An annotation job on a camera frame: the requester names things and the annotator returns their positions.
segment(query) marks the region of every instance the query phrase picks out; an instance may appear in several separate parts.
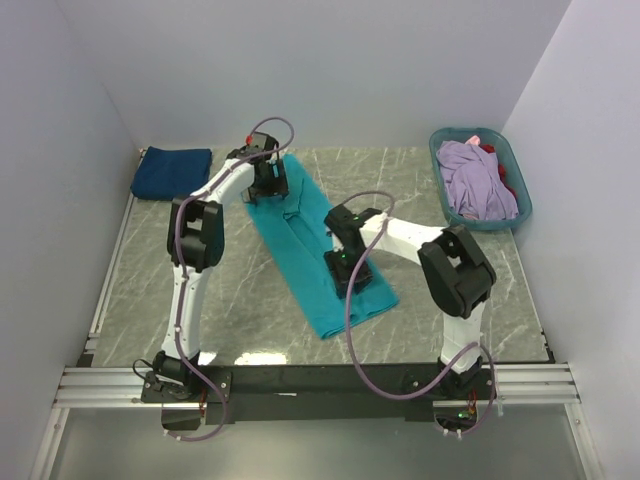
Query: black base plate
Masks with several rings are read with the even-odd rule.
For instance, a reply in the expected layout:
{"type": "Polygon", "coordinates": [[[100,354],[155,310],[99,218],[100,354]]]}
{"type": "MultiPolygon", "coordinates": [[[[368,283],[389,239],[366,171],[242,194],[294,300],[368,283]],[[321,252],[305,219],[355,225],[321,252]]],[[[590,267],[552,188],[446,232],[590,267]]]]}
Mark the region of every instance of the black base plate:
{"type": "MultiPolygon", "coordinates": [[[[348,418],[404,418],[407,421],[433,421],[433,401],[467,400],[472,389],[478,400],[487,400],[490,372],[483,369],[464,389],[448,394],[436,387],[428,395],[408,402],[382,398],[358,377],[352,365],[313,366],[233,366],[201,367],[228,396],[228,423],[255,420],[312,420],[348,418]]],[[[435,363],[366,365],[367,375],[376,385],[391,393],[414,392],[438,375],[435,363]]],[[[174,396],[152,383],[148,374],[143,403],[178,403],[174,396]]],[[[199,397],[184,401],[198,402],[199,397]]],[[[220,420],[217,397],[207,395],[206,423],[220,420]]]]}

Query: white robotic arm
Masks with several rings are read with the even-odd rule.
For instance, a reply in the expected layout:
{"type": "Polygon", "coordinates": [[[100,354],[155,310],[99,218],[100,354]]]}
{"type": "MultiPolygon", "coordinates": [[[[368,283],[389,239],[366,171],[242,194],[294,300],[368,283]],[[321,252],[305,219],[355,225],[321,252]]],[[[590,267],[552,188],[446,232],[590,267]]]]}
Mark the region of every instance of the white robotic arm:
{"type": "MultiPolygon", "coordinates": [[[[216,202],[221,205],[223,209],[228,207],[231,202],[248,190],[255,180],[255,169],[253,165],[243,164],[235,169],[231,169],[231,166],[237,163],[238,160],[237,158],[227,159],[222,169],[204,187],[193,192],[191,195],[196,196],[207,192],[211,185],[214,185],[218,179],[225,174],[226,170],[230,170],[231,173],[228,174],[220,186],[202,198],[202,201],[205,203],[216,202]]],[[[182,307],[182,318],[180,319],[181,330],[179,332],[182,349],[187,358],[195,357],[200,351],[200,317],[202,315],[204,293],[212,270],[213,267],[207,267],[198,272],[195,267],[187,266],[187,294],[185,295],[182,307]]],[[[167,356],[173,358],[179,358],[175,342],[176,332],[174,324],[178,314],[180,285],[183,282],[182,273],[182,267],[180,265],[173,266],[171,314],[167,334],[162,343],[162,350],[164,350],[167,356]]]]}
{"type": "MultiPolygon", "coordinates": [[[[387,214],[379,213],[365,221],[364,226],[360,228],[360,235],[365,247],[371,245],[382,229],[385,219],[387,219],[387,214]]],[[[387,229],[375,244],[374,250],[393,253],[421,265],[418,252],[422,245],[433,242],[441,235],[442,227],[428,227],[390,217],[387,229]]],[[[334,250],[342,250],[343,246],[338,237],[335,234],[332,234],[332,237],[334,250]]],[[[452,316],[443,312],[444,338],[440,352],[440,361],[443,364],[448,364],[458,352],[470,343],[480,344],[480,324],[484,306],[484,301],[478,303],[468,318],[452,316]]],[[[456,373],[466,372],[475,365],[479,356],[479,346],[470,349],[453,365],[452,370],[456,373]]]]}
{"type": "MultiPolygon", "coordinates": [[[[186,384],[188,372],[180,361],[176,334],[184,356],[191,363],[194,363],[199,354],[200,317],[206,285],[212,268],[219,262],[224,249],[224,208],[245,191],[249,192],[250,199],[252,193],[255,196],[258,196],[257,193],[269,196],[287,193],[286,175],[279,157],[277,160],[269,157],[260,162],[239,164],[243,155],[255,153],[256,148],[271,150],[262,143],[253,150],[241,149],[229,154],[216,176],[200,190],[193,192],[192,196],[206,195],[189,205],[191,210],[186,210],[181,219],[181,249],[186,260],[186,276],[176,260],[174,244],[176,222],[179,221],[176,211],[182,200],[174,201],[167,244],[174,263],[174,293],[162,351],[154,360],[154,372],[159,380],[186,384]],[[197,219],[202,219],[200,229],[191,228],[188,223],[197,219]],[[186,283],[184,294],[183,283],[186,283]],[[181,318],[176,322],[179,311],[181,318]]],[[[349,212],[344,205],[329,212],[325,223],[333,237],[334,251],[327,252],[325,259],[336,281],[338,295],[344,295],[342,287],[346,285],[355,262],[364,253],[364,249],[371,245],[386,219],[386,213],[373,209],[366,210],[359,217],[349,212]]],[[[427,227],[390,218],[385,233],[374,247],[422,266],[431,295],[443,310],[444,342],[440,353],[442,364],[450,363],[470,343],[480,343],[482,312],[491,285],[495,282],[495,272],[465,229],[427,227]],[[454,267],[448,257],[459,257],[461,262],[454,267]]],[[[361,269],[360,273],[362,270],[365,270],[366,277],[368,267],[361,269]]],[[[367,281],[365,278],[360,282],[356,286],[356,292],[366,286],[367,281]]],[[[478,367],[479,357],[480,349],[472,348],[453,365],[452,370],[458,375],[467,371],[472,374],[472,368],[478,367]]]]}

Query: red cloth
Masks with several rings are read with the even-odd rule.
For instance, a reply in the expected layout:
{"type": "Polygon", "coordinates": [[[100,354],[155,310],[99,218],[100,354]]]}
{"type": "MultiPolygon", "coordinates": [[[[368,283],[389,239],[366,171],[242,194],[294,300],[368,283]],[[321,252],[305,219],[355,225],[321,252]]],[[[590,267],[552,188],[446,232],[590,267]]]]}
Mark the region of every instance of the red cloth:
{"type": "MultiPolygon", "coordinates": [[[[493,148],[493,145],[489,145],[489,144],[480,145],[480,148],[487,153],[496,153],[496,149],[493,148]]],[[[516,195],[516,191],[513,188],[511,188],[509,185],[507,185],[507,169],[504,168],[504,166],[501,163],[498,163],[498,174],[500,175],[500,180],[502,181],[503,185],[507,187],[507,190],[509,190],[513,195],[513,197],[517,199],[518,195],[516,195]]]]}

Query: robotic arm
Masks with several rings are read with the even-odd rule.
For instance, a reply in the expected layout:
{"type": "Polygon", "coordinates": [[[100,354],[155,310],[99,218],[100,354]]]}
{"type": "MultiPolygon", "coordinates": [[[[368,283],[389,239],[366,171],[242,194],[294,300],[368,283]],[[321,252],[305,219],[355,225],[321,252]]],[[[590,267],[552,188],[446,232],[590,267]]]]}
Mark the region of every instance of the robotic arm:
{"type": "MultiPolygon", "coordinates": [[[[241,194],[255,202],[262,196],[288,193],[279,155],[272,158],[266,153],[277,146],[273,137],[254,133],[247,139],[247,145],[228,155],[222,169],[209,183],[191,195],[199,198],[187,205],[181,218],[178,211],[184,198],[174,199],[167,241],[174,264],[173,301],[162,350],[153,361],[153,372],[161,382],[193,386],[193,376],[180,360],[176,343],[180,342],[184,356],[196,365],[206,284],[224,251],[224,208],[241,194]],[[247,157],[252,160],[242,163],[247,157]],[[178,222],[181,222],[179,245],[186,275],[174,242],[178,222]],[[176,322],[179,312],[181,318],[176,322]]],[[[325,260],[339,296],[346,294],[357,261],[387,219],[387,229],[375,249],[421,265],[431,295],[444,314],[444,344],[439,358],[444,367],[464,347],[472,342],[480,343],[482,311],[495,283],[495,272],[464,227],[442,229],[416,225],[388,217],[376,209],[355,215],[344,205],[338,205],[325,219],[334,245],[332,251],[325,253],[325,260]],[[454,266],[450,259],[458,262],[457,265],[454,266]]],[[[355,292],[365,288],[371,280],[372,273],[365,262],[357,274],[355,292]]],[[[450,377],[445,380],[454,389],[464,386],[480,369],[480,364],[479,348],[472,348],[456,361],[449,372],[450,377]]]]}
{"type": "MultiPolygon", "coordinates": [[[[454,383],[464,384],[481,366],[480,324],[485,302],[496,281],[495,271],[462,226],[427,227],[388,217],[371,208],[354,215],[339,205],[325,220],[334,246],[332,252],[325,254],[325,260],[340,296],[345,295],[356,262],[383,229],[385,220],[387,228],[374,249],[422,266],[431,296],[443,311],[441,366],[449,364],[467,345],[478,344],[452,366],[453,376],[459,377],[454,383]]],[[[362,290],[371,280],[371,270],[363,264],[354,283],[355,291],[362,290]]]]}
{"type": "Polygon", "coordinates": [[[248,202],[263,196],[286,196],[288,184],[283,162],[276,152],[278,141],[270,135],[254,132],[247,144],[229,155],[220,171],[190,197],[184,215],[178,214],[187,197],[173,200],[167,237],[167,251],[173,263],[173,299],[169,324],[161,351],[153,361],[158,380],[187,386],[189,371],[180,360],[176,345],[178,334],[184,356],[197,364],[200,353],[200,317],[204,293],[211,271],[224,252],[224,209],[241,195],[248,202]],[[181,224],[180,248],[186,272],[180,264],[175,236],[181,224]]]}

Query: teal towel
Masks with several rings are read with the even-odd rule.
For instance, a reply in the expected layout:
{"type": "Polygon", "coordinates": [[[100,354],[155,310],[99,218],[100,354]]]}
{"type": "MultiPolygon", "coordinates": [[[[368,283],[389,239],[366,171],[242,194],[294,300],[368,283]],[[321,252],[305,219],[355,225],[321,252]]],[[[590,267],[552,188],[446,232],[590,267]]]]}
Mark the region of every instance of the teal towel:
{"type": "MultiPolygon", "coordinates": [[[[323,257],[332,248],[324,225],[332,206],[295,156],[287,154],[283,161],[289,195],[260,198],[257,205],[247,204],[247,209],[309,323],[321,338],[329,338],[344,331],[344,300],[336,295],[323,257]]],[[[369,265],[373,280],[353,297],[351,325],[398,303],[370,260],[369,265]]]]}

